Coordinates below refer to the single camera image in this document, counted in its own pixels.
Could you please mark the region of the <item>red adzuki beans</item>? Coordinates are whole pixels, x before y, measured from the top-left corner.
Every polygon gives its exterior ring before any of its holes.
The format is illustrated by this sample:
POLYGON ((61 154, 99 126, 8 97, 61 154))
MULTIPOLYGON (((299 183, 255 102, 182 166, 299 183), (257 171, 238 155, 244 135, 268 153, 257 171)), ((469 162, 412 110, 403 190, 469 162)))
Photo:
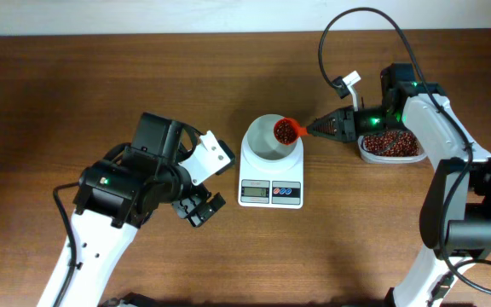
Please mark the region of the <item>red adzuki beans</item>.
POLYGON ((419 153, 415 135, 407 130, 390 130, 364 136, 361 148, 370 154, 384 157, 410 157, 419 153))

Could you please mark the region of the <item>orange measuring scoop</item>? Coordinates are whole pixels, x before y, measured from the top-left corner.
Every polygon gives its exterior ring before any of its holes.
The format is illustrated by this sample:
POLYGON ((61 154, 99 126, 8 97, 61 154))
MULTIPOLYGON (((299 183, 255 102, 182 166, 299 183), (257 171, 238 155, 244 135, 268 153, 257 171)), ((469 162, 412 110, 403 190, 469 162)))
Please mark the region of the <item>orange measuring scoop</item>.
POLYGON ((307 136, 307 129, 301 126, 295 119, 283 118, 278 120, 273 128, 275 139, 284 145, 291 145, 301 136, 307 136))

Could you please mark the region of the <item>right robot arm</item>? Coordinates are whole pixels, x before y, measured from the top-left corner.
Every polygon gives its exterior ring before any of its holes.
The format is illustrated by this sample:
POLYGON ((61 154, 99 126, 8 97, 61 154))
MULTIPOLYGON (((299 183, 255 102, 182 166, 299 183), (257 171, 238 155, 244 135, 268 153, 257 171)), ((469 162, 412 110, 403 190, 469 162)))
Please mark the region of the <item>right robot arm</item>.
POLYGON ((405 279, 384 298, 386 306, 438 306, 456 281, 491 295, 467 279, 475 264, 491 266, 491 153, 459 122, 437 83, 412 64, 381 73, 379 107, 342 107, 307 127, 312 136, 352 142, 386 130, 410 130, 435 174, 419 216, 422 248, 405 279))

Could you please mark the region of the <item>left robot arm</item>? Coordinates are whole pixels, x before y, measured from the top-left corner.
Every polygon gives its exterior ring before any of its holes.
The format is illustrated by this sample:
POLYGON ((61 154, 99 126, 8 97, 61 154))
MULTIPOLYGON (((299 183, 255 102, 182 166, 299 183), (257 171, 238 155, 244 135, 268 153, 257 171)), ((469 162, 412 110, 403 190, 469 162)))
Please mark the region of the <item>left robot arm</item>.
POLYGON ((225 204, 205 180, 234 162, 211 131, 143 113, 132 141, 109 150, 73 184, 71 215, 54 188, 66 242, 39 305, 98 305, 118 261, 159 205, 200 227, 225 204))

